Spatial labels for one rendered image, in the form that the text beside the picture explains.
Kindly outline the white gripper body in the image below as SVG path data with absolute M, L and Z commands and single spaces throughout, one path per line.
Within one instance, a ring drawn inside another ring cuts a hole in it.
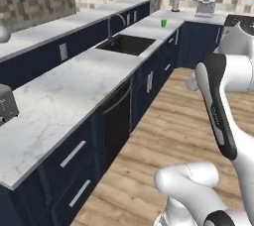
M 196 83 L 194 73 L 186 80 L 186 88 L 189 91 L 197 91 L 198 90 L 198 85 Z

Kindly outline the silver pitcher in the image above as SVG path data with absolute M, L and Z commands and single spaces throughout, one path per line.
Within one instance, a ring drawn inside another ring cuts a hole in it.
M 0 43 L 7 43 L 11 38 L 11 31 L 7 26 L 5 16 L 0 13 Z

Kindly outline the navy drawer stack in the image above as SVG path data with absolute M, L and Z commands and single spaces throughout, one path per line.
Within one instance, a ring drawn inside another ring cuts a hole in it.
M 177 45 L 175 44 L 168 44 L 169 39 L 175 38 L 176 32 L 170 35 L 166 41 L 163 43 L 162 49 L 162 64 L 160 67 L 160 84 L 163 85 L 167 79 L 170 77 L 171 73 L 176 67 L 177 58 L 179 54 L 179 42 Z M 171 67 L 165 71 L 165 67 L 168 64 L 171 64 Z

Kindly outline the navy corner cupboard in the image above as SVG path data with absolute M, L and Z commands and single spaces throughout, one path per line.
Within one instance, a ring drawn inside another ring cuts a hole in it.
M 221 31 L 216 44 L 218 27 Z M 194 69 L 204 56 L 218 47 L 222 32 L 222 25 L 185 22 L 180 29 L 178 67 Z

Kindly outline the navy cupboard door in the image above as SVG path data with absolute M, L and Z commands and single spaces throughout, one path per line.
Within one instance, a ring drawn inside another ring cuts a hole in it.
M 131 129 L 134 130 L 149 107 L 151 73 L 157 67 L 155 60 L 146 60 L 134 72 L 132 88 Z

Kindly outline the black sink basin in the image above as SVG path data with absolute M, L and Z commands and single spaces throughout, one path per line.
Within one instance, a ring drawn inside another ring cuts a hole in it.
M 100 44 L 97 48 L 115 53 L 139 56 L 154 42 L 154 39 L 119 34 Z

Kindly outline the black hob stove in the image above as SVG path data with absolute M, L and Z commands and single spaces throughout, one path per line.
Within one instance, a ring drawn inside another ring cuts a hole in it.
M 254 16 L 228 15 L 219 51 L 226 55 L 254 55 Z

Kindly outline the silver coffee machine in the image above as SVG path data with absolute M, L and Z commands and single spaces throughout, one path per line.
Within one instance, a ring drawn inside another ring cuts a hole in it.
M 215 0 L 197 0 L 195 15 L 197 17 L 211 18 L 215 10 Z

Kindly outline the black dishwasher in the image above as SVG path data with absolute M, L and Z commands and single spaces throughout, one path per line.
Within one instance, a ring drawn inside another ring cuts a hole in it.
M 131 80 L 127 79 L 119 85 L 106 99 L 108 100 L 114 93 L 124 94 L 130 91 Z M 117 109 L 103 114 L 103 136 L 104 136 L 104 170 L 108 170 L 114 159 L 117 157 L 122 147 L 130 136 L 130 108 Z

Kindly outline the silver tap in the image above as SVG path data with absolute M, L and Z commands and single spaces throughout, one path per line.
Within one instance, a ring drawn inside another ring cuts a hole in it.
M 122 23 L 123 23 L 123 26 L 124 27 L 126 27 L 126 20 L 124 19 L 124 17 L 121 15 L 121 14 L 119 14 L 119 13 L 116 13 L 116 14 L 113 14 L 113 15 L 110 15 L 110 16 L 108 16 L 108 18 L 107 18 L 107 33 L 108 33 L 108 37 L 107 37 L 107 40 L 111 40 L 112 39 L 112 32 L 111 32 L 111 19 L 113 18 L 113 17 L 119 17 L 121 20 L 122 20 Z

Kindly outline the navy drawer front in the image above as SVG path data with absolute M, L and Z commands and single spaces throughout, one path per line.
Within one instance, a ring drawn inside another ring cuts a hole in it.
M 57 195 L 73 179 L 77 170 L 91 158 L 94 147 L 92 120 L 92 117 L 87 118 L 43 162 L 43 169 L 52 196 Z M 62 169 L 61 162 L 82 140 L 86 141 L 85 146 Z
M 98 182 L 95 158 L 83 165 L 52 209 L 55 226 L 69 226 Z

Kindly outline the grey toaster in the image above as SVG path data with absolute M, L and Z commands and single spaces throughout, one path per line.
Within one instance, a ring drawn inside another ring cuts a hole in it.
M 18 115 L 19 109 L 11 87 L 0 83 L 0 127 Z

